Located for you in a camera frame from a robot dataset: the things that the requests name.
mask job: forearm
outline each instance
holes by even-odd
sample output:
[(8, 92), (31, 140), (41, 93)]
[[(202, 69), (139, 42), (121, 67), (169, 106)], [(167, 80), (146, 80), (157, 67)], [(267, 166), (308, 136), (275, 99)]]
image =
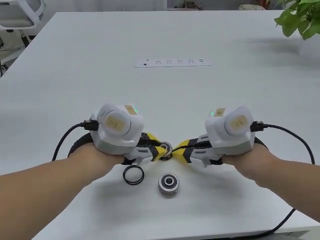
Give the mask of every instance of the forearm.
[(256, 182), (320, 222), (320, 166), (278, 159)]
[(68, 159), (0, 176), (1, 235), (11, 240), (33, 238), (85, 186), (116, 164), (104, 159), (93, 164), (93, 159), (85, 158), (88, 156), (79, 152)]

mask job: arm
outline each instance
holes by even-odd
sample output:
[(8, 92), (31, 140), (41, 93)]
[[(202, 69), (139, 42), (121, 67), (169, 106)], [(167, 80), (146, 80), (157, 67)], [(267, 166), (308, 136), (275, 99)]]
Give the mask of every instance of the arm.
[(85, 186), (123, 160), (99, 152), (89, 143), (67, 159), (0, 176), (1, 235), (11, 240), (33, 238)]
[(258, 144), (246, 154), (223, 157), (223, 162), (320, 222), (320, 166), (279, 159)]

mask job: ball bearing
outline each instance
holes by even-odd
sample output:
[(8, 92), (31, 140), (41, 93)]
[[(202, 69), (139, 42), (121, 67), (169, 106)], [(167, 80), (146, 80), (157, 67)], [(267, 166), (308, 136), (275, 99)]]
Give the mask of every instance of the ball bearing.
[(179, 188), (179, 178), (172, 173), (163, 174), (158, 181), (159, 190), (162, 194), (173, 196)]
[(166, 150), (166, 154), (160, 157), (160, 160), (169, 160), (172, 157), (173, 151), (173, 147), (171, 146), (171, 144), (166, 141), (162, 141), (160, 147)]

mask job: hand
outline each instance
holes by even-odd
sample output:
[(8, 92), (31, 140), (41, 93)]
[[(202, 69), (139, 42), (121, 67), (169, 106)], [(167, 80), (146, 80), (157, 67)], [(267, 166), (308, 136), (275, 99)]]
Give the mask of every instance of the hand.
[(244, 177), (260, 185), (260, 180), (268, 174), (269, 170), (272, 171), (274, 163), (278, 162), (279, 158), (269, 152), (265, 146), (254, 144), (252, 151), (242, 155), (225, 155), (222, 161), (233, 165)]
[(68, 157), (68, 160), (84, 167), (91, 182), (105, 176), (115, 165), (122, 164), (124, 159), (122, 155), (108, 155), (97, 150), (93, 143), (79, 147)]

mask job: metal ring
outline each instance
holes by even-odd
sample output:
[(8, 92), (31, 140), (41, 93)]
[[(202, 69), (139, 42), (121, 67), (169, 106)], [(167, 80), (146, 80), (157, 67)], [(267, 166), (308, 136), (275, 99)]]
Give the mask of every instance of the metal ring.
[[(127, 171), (128, 171), (129, 169), (133, 169), (133, 168), (140, 169), (140, 170), (141, 170), (141, 173), (142, 173), (141, 178), (140, 178), (139, 180), (137, 180), (137, 181), (129, 181), (128, 179), (126, 179)], [(127, 184), (129, 184), (129, 185), (138, 185), (138, 184), (140, 184), (140, 183), (145, 179), (145, 172), (144, 172), (144, 170), (143, 170), (140, 166), (130, 165), (130, 166), (128, 166), (128, 167), (125, 168), (125, 170), (123, 171), (122, 176), (123, 176), (124, 181), (125, 181)]]
[(173, 147), (167, 141), (162, 141), (161, 143), (160, 147), (166, 150), (166, 154), (160, 157), (160, 160), (167, 161), (172, 158)]
[(160, 176), (158, 185), (159, 190), (162, 194), (172, 196), (178, 191), (180, 180), (178, 176), (172, 173), (165, 173), (162, 176)]

